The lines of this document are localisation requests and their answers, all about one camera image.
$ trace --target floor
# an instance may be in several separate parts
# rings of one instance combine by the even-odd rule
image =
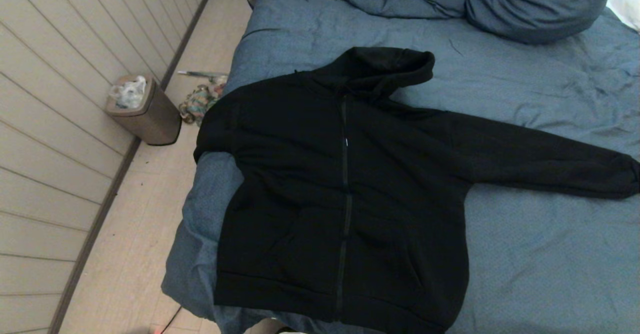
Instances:
[[[176,69],[228,72],[250,15],[246,0],[209,0]],[[202,83],[206,79],[176,75],[166,92],[176,102]],[[140,145],[84,267],[62,334],[153,334],[176,313],[179,305],[161,293],[160,283],[194,179],[197,133],[198,127],[183,124],[174,145]],[[261,322],[249,331],[259,334],[272,325]],[[165,333],[219,332],[215,323],[183,309]]]

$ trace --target trash can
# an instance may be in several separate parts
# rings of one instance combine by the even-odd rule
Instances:
[[[135,82],[137,75],[118,79],[117,85]],[[128,129],[148,145],[171,145],[178,140],[182,118],[153,76],[144,75],[146,85],[140,105],[121,108],[109,97],[106,112],[122,127]]]

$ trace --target blue comforter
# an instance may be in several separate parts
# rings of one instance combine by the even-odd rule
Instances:
[[[398,90],[415,107],[466,113],[640,157],[638,34],[608,10],[585,31],[531,45],[466,19],[369,15],[346,1],[257,0],[227,93],[326,65],[350,47],[435,54],[434,78]],[[215,305],[224,211],[242,174],[201,158],[167,260],[165,293],[222,331],[275,317],[297,330],[363,333],[299,315]],[[478,184],[465,209],[470,283],[451,334],[628,334],[640,328],[640,197],[598,200]]]

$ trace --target cable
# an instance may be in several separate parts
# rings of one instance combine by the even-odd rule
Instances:
[[[171,320],[169,320],[169,323],[164,327],[164,329],[162,329],[162,331],[160,332],[160,334],[165,334],[165,332],[167,331],[167,329],[169,329],[169,326],[171,325],[171,323],[174,322],[174,320],[176,319],[176,317],[178,316],[178,313],[183,309],[183,306],[180,305],[180,307],[178,307],[178,310],[175,312],[175,314],[173,314],[173,317],[171,318]]]

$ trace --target black hoodie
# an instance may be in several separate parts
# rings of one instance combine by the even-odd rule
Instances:
[[[434,56],[354,47],[317,70],[234,90],[198,134],[244,175],[217,254],[215,303],[389,334],[441,334],[462,306],[474,183],[626,198],[627,154],[389,96]]]

